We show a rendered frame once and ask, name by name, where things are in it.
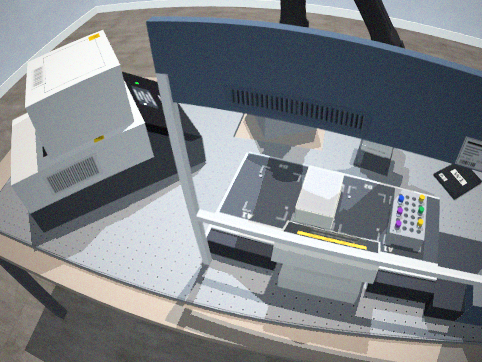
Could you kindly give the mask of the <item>white benchtop lab instrument with lid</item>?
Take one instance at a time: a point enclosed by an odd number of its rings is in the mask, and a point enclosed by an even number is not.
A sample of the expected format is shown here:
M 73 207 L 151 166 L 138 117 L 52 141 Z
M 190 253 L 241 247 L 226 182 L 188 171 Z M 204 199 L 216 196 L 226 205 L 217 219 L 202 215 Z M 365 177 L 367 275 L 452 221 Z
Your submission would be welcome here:
M 178 173 L 160 98 L 103 30 L 28 62 L 11 186 L 44 233 Z

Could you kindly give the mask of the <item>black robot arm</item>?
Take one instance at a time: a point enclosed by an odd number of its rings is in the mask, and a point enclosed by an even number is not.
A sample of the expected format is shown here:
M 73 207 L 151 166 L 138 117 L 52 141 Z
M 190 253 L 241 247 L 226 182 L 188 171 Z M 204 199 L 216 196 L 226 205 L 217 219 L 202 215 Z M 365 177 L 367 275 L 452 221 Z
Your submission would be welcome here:
M 382 0 L 354 0 L 369 31 L 371 40 L 405 48 L 394 28 Z M 308 27 L 306 0 L 280 0 L 279 23 Z

